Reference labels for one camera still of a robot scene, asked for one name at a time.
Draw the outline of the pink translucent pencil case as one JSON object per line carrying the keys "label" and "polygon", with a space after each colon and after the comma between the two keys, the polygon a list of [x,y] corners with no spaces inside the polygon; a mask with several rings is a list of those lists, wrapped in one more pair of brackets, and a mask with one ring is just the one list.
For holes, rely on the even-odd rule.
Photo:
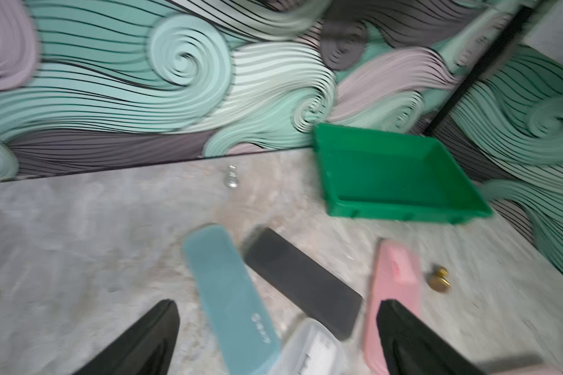
{"label": "pink translucent pencil case", "polygon": [[418,256],[400,242],[381,240],[372,272],[363,338],[364,362],[374,374],[388,373],[376,323],[381,301],[395,299],[418,316],[421,287],[422,267]]}

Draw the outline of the green plastic storage box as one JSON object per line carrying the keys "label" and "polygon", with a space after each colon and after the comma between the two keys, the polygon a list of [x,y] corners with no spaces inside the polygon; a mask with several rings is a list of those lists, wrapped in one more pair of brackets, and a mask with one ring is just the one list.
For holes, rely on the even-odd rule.
{"label": "green plastic storage box", "polygon": [[313,149],[331,217],[460,224],[493,214],[432,137],[321,123]]}

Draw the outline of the gold chess pawn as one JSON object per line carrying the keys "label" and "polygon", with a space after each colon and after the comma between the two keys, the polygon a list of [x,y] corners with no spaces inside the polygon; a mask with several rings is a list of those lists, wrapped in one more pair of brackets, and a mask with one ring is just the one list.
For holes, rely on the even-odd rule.
{"label": "gold chess pawn", "polygon": [[447,293],[451,289],[451,283],[447,280],[448,276],[449,272],[445,267],[436,267],[436,269],[427,276],[426,282],[433,291]]}

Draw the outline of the black pencil case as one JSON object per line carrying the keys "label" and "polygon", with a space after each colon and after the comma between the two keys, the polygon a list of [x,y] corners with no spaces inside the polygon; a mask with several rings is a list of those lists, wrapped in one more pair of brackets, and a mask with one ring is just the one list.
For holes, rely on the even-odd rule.
{"label": "black pencil case", "polygon": [[353,334],[363,297],[266,227],[245,251],[247,266],[341,342]]}

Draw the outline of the clear pencil case with card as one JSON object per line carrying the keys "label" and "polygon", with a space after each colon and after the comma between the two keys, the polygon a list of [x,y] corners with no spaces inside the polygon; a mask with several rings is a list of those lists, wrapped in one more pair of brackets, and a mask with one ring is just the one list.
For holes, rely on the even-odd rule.
{"label": "clear pencil case with card", "polygon": [[320,322],[302,320],[284,344],[272,375],[340,375],[347,369],[341,342]]}

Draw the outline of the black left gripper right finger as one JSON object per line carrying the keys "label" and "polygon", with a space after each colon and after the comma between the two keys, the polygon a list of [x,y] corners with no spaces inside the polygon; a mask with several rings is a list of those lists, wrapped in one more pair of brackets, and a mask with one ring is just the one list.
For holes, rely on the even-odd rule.
{"label": "black left gripper right finger", "polygon": [[376,323],[390,374],[484,375],[395,299],[381,301]]}

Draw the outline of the teal slim pencil case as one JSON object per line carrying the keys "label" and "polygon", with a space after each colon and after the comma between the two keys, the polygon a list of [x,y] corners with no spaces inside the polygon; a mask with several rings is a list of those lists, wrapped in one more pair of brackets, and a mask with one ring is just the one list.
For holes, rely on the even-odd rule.
{"label": "teal slim pencil case", "polygon": [[208,224],[182,249],[230,374],[266,374],[282,344],[228,231]]}

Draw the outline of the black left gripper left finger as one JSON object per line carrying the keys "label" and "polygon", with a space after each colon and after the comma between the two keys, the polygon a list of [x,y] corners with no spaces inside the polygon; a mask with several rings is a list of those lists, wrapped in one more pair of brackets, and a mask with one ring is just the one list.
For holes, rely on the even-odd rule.
{"label": "black left gripper left finger", "polygon": [[175,301],[161,300],[76,373],[166,374],[179,327]]}

